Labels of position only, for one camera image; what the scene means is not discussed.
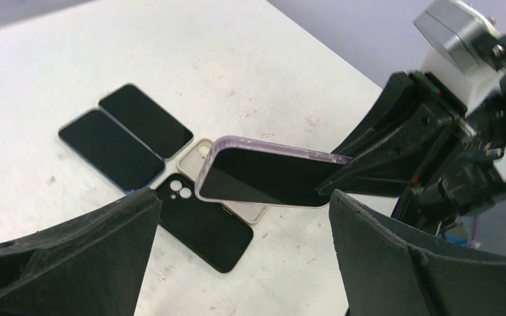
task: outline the clear phone case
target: clear phone case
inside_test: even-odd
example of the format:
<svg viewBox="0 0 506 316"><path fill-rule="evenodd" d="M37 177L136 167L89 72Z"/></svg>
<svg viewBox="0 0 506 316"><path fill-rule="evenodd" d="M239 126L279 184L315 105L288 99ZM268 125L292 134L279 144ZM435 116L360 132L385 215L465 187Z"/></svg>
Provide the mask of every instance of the clear phone case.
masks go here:
<svg viewBox="0 0 506 316"><path fill-rule="evenodd" d="M270 153L275 155L282 155L282 156L288 156L288 157L298 157L301 159L307 159L307 160L313 160L313 161L321 161L324 163L332 163L337 165L346 165L349 163L352 158L345 157L341 155L336 155L332 153L322 153L320 151L313 151L310 149L304 149L304 148L297 148L297 147L291 147L287 145L282 144L275 144L275 143L269 143L269 142L263 142L261 140L252 140L250 138L244 138L239 136L223 136L216 140L211 145L211 149L209 151L209 155L204 158L204 164L201 169L201 171L198 174L198 177L195 180L195 192L197 197L202 201L208 201L208 202L216 202L216 203L228 203L228 201L223 201L220 199L209 199L206 197L202 197L200 195L201 187L204 183L204 180L207 176L207 174L210 171L210 168L212 167L214 160L218 153L223 151L224 149L229 148L240 148L245 149L248 151L259 151L264 153ZM261 205L274 205L274 206L293 206L293 205L285 205L285 204L261 204ZM295 205L297 207L305 207L305 208L318 208L321 206L299 206Z"/></svg>
<svg viewBox="0 0 506 316"><path fill-rule="evenodd" d="M197 180L208 153L213 145L211 140L199 140L177 162L177 170L193 180ZM225 201L222 203L234 214L249 224L256 224L266 211L267 205Z"/></svg>

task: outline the smartphone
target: smartphone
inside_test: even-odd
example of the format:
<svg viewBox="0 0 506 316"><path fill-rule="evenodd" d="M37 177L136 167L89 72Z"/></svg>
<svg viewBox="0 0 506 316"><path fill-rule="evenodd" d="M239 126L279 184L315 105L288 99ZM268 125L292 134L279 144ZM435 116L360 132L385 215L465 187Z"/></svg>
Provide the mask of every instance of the smartphone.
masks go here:
<svg viewBox="0 0 506 316"><path fill-rule="evenodd" d="M91 110L59 131L59 138L124 192L147 186L165 163L99 110Z"/></svg>
<svg viewBox="0 0 506 316"><path fill-rule="evenodd" d="M225 136L212 145L195 190L203 201L321 207L316 187L349 157Z"/></svg>
<svg viewBox="0 0 506 316"><path fill-rule="evenodd" d="M253 230L222 204L199 200L193 189L194 182L179 173L156 188L163 200L159 224L216 271L228 273L251 243Z"/></svg>
<svg viewBox="0 0 506 316"><path fill-rule="evenodd" d="M211 147L211 140L199 140L193 148L187 151L183 157L179 159L177 162L177 170L192 180L196 180ZM248 224L258 223L268 207L267 205L262 204L239 203L232 201L224 201L221 203Z"/></svg>
<svg viewBox="0 0 506 316"><path fill-rule="evenodd" d="M165 160L172 158L193 139L193 133L187 127L135 85L126 84L98 104Z"/></svg>

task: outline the gray floor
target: gray floor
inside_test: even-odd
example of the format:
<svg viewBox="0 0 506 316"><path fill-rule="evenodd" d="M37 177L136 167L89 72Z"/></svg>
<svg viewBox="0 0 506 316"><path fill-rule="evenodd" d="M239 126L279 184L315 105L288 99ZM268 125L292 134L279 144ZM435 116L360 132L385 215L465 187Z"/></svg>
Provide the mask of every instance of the gray floor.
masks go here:
<svg viewBox="0 0 506 316"><path fill-rule="evenodd" d="M380 86L392 72L419 68L429 48L412 21L432 0L268 1ZM506 2L469 2L506 32Z"/></svg>
<svg viewBox="0 0 506 316"><path fill-rule="evenodd" d="M0 26L92 0L0 0Z"/></svg>

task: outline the purple phone case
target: purple phone case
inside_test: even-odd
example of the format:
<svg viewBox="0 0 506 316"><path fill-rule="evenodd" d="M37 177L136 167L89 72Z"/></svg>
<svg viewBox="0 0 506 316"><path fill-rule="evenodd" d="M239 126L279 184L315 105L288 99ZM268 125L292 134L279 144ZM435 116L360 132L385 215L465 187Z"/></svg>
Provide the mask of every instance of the purple phone case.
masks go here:
<svg viewBox="0 0 506 316"><path fill-rule="evenodd" d="M314 151L309 149L291 147L281 144L263 142L261 140L252 140L250 138L243 138L239 136L223 136L218 138L214 144L210 147L210 152L206 158L204 165L199 172L197 181L195 181L195 194L204 201L218 201L216 199L207 199L200 196L200 188L204 182L210 167L214 163L216 155L228 148L241 148L250 151L261 151L264 153L273 153L276 155L284 155L290 157L305 158L309 160L324 161L327 163L336 163L338 165L346 165L352 158L341 155L335 155L332 153L322 153L320 151Z"/></svg>

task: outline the phone case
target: phone case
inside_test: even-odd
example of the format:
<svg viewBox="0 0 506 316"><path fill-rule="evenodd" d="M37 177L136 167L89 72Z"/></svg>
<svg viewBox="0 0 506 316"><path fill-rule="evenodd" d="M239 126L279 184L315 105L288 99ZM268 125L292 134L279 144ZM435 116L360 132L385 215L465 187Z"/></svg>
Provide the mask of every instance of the phone case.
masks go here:
<svg viewBox="0 0 506 316"><path fill-rule="evenodd" d="M179 188L172 188L172 181ZM237 264L253 239L253 230L220 203L199 200L194 182L183 174L170 174L157 188L162 202L159 225L220 273ZM191 190L183 198L184 188Z"/></svg>
<svg viewBox="0 0 506 316"><path fill-rule="evenodd" d="M196 180L208 157L213 143L211 140L199 140L193 148L177 162L177 170L189 178ZM249 224L256 224L266 212L267 205L221 201L230 211Z"/></svg>
<svg viewBox="0 0 506 316"><path fill-rule="evenodd" d="M275 143L269 143L269 142L263 142L261 140L252 140L249 138L243 138L239 136L224 136L220 137L218 140L216 140L210 149L209 155L206 157L206 160L204 162L204 165L199 172L199 175L197 177L197 180L195 181L195 192L197 193L197 196L203 200L203 201L212 201L212 202L219 202L219 203L228 203L228 201L220 201L217 199L208 199L205 197L202 197L199 192L202 187L202 184L204 182L204 179L206 175L208 174L208 171L210 170L210 167L212 166L214 159L216 158L216 155L223 151L224 149L228 148L241 148L241 149L247 149L250 151L261 151L265 153L272 153L277 155L284 155L284 156L291 156L291 157L300 157L300 158L307 158L310 160L316 160L316 161L323 161L328 163L336 163L339 165L346 165L348 162L352 160L350 157L345 157L341 155L336 155L332 153L322 153L320 151L313 151L309 149L303 149L303 148L297 148L297 147L291 147L281 144L275 144Z"/></svg>

